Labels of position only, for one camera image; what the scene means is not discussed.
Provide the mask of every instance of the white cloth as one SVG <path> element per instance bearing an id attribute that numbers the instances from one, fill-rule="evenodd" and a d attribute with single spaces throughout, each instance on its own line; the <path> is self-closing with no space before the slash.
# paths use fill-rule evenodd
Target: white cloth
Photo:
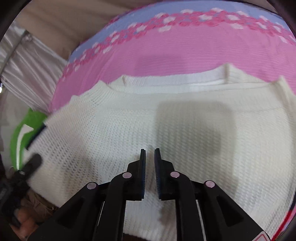
<path id="1" fill-rule="evenodd" d="M 24 29 L 11 24 L 0 43 L 0 65 Z M 33 110 L 48 113 L 57 81 L 67 62 L 35 37 L 25 36 L 1 76 L 4 86 Z"/>
<path id="2" fill-rule="evenodd" d="M 265 83 L 231 65 L 222 68 L 218 85 L 98 82 L 74 96 L 29 150 L 44 159 L 31 187 L 61 206 L 87 182 L 124 172 L 144 148 L 145 198 L 127 203 L 124 232 L 176 240 L 174 202 L 160 201 L 156 191 L 153 153 L 160 148 L 191 180 L 215 181 L 273 236 L 296 188 L 295 97 L 283 77 Z"/>
<path id="3" fill-rule="evenodd" d="M 129 75 L 123 75 L 121 78 L 111 82 L 110 86 L 164 86 L 164 85 L 184 85 L 182 88 L 188 88 L 186 84 L 192 84 L 192 86 L 200 85 L 199 90 L 201 90 L 204 85 L 220 85 L 227 83 L 227 76 L 229 74 L 235 74 L 236 71 L 233 67 L 228 64 L 221 65 L 218 68 L 215 68 L 210 71 L 205 71 L 201 73 L 194 74 L 175 74 L 168 76 L 144 76 L 144 77 L 135 77 Z M 249 83 L 257 83 L 259 82 L 257 78 L 252 76 L 247 76 L 248 80 L 244 82 Z M 173 87 L 173 89 L 177 88 L 178 91 L 181 91 L 180 87 Z"/>

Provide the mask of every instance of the red stripe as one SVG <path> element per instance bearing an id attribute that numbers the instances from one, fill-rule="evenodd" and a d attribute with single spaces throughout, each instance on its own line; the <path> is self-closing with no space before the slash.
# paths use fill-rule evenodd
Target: red stripe
<path id="1" fill-rule="evenodd" d="M 290 217 L 291 213 L 292 213 L 292 210 L 289 210 L 289 211 L 287 212 L 287 215 L 286 215 L 284 221 L 282 222 L 282 224 L 281 224 L 280 227 L 278 228 L 278 231 L 277 231 L 277 232 L 275 233 L 275 235 L 272 237 L 271 241 L 275 241 L 276 238 L 280 235 L 280 233 L 281 233 L 283 227 L 287 224 L 287 222 L 288 222 L 288 220 L 289 220 L 289 217 Z"/>

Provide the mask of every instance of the knit texture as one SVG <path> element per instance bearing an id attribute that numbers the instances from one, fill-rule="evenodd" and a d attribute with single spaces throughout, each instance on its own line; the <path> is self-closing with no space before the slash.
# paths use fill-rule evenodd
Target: knit texture
<path id="1" fill-rule="evenodd" d="M 295 98 L 283 77 L 264 83 L 228 64 L 220 69 L 196 74 L 205 85 L 126 86 L 122 77 L 74 96 L 29 150 L 44 160 L 31 187 L 62 206 L 86 183 L 124 172 L 144 148 L 145 198 L 127 203 L 124 232 L 176 240 L 174 202 L 156 191 L 153 153 L 160 148 L 175 170 L 215 181 L 273 236 L 296 189 Z"/>

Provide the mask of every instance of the green fabric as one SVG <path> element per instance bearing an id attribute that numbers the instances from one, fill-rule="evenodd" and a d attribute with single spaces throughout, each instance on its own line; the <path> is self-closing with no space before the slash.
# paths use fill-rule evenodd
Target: green fabric
<path id="1" fill-rule="evenodd" d="M 38 132 L 39 128 L 43 124 L 43 121 L 47 118 L 47 116 L 44 113 L 41 113 L 39 111 L 33 111 L 32 109 L 29 109 L 27 115 L 22 120 L 22 122 L 16 127 L 14 133 L 11 136 L 10 141 L 10 157 L 12 166 L 14 169 L 17 168 L 17 141 L 19 139 L 20 143 L 20 152 L 19 152 L 19 169 L 22 168 L 22 159 L 23 159 L 23 152 L 25 147 L 28 145 L 31 138 Z"/>

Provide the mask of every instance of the light blue fabric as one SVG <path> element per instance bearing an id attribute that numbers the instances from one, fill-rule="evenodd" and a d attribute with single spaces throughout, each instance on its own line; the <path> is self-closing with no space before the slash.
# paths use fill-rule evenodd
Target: light blue fabric
<path id="1" fill-rule="evenodd" d="M 195 1 L 174 1 L 174 2 L 161 2 L 152 5 L 148 5 L 137 11 L 132 11 L 122 17 L 120 17 L 116 22 L 110 24 L 109 26 L 102 29 L 92 38 L 90 38 L 85 43 L 81 44 L 70 56 L 69 62 L 73 62 L 75 58 L 79 58 L 83 51 L 89 49 L 94 43 L 103 42 L 111 33 L 114 31 L 121 31 L 126 29 L 131 23 L 146 22 L 153 18 L 158 13 L 179 13 L 184 9 L 192 9 L 194 11 L 207 12 L 212 8 L 220 8 L 227 12 L 237 12 L 243 11 L 249 16 L 254 18 L 259 18 L 259 16 L 264 16 L 268 18 L 269 21 L 273 23 L 279 23 L 284 26 L 284 28 L 289 29 L 285 21 L 279 16 L 269 11 L 265 11 L 262 8 L 252 6 L 249 4 L 221 1 L 221 0 L 195 0 Z"/>

